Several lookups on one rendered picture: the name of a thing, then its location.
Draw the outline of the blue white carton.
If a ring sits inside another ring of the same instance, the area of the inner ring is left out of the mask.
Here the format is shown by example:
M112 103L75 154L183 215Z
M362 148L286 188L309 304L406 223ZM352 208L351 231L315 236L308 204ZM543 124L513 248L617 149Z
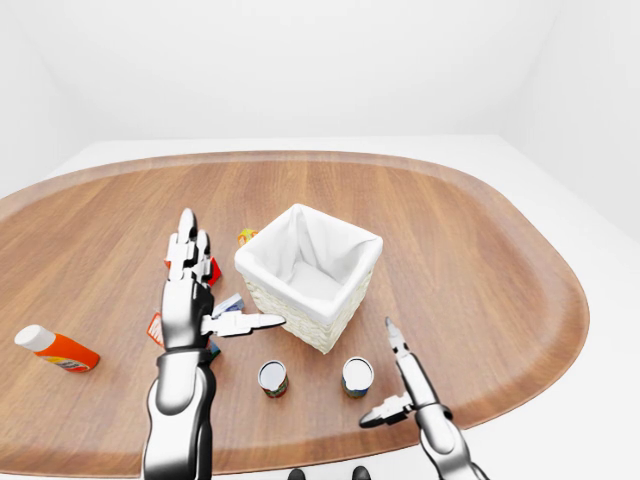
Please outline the blue white carton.
M221 314L229 311L241 311L244 308L244 301L239 293L235 293L226 300L216 305L211 313L213 319L218 318Z

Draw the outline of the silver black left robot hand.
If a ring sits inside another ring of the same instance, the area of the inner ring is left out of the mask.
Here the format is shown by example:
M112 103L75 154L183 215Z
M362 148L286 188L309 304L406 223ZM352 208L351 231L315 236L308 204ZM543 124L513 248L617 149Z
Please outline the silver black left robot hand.
M166 259L170 267L161 303L166 351L204 348L211 335L248 335L255 329L286 322L274 314L213 313L214 296L208 284L212 277L210 239L197 226L196 216L189 208L183 210L178 230L170 236Z

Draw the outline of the tin with red label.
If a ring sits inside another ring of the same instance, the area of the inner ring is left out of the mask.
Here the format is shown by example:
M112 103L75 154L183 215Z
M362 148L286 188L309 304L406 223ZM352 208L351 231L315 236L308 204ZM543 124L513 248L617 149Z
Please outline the tin with red label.
M259 370L258 383L270 398L281 397L289 385L286 367L278 360L266 362Z

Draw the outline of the orange red box white print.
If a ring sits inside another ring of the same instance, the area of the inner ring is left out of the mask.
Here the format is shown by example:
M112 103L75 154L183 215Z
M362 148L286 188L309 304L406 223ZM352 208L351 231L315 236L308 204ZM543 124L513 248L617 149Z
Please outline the orange red box white print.
M160 347L164 347L162 333L162 317L160 312L156 312L149 323L146 331L147 335Z

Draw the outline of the orange bottle with white cap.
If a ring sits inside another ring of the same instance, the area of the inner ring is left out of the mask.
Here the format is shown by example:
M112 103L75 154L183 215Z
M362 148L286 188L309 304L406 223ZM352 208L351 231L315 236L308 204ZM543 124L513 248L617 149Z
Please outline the orange bottle with white cap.
M15 335L14 342L67 372L88 372L100 360L93 350L38 324L24 327Z

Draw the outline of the tin with blue yellow label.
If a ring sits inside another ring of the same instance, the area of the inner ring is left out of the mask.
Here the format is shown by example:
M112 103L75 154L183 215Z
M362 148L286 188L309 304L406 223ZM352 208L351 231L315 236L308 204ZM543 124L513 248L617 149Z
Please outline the tin with blue yellow label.
M374 370L366 359L354 356L345 362L342 369L342 387L349 397L363 397L373 380Z

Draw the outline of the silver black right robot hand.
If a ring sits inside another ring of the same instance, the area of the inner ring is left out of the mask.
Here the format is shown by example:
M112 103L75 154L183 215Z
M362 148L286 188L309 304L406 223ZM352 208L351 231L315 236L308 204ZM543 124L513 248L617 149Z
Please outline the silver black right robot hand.
M361 428L373 428L382 424L392 425L405 420L411 411L426 433L443 432L446 416L439 407L440 401L417 357L410 351L400 329L389 317L385 318L389 343L395 354L406 392L391 396L374 407L359 421Z

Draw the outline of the white wicker basket with liner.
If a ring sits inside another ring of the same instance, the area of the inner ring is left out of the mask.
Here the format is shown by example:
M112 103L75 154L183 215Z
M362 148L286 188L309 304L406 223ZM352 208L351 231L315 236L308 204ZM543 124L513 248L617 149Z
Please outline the white wicker basket with liner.
M364 299L383 239L311 207L294 204L234 257L256 307L328 353Z

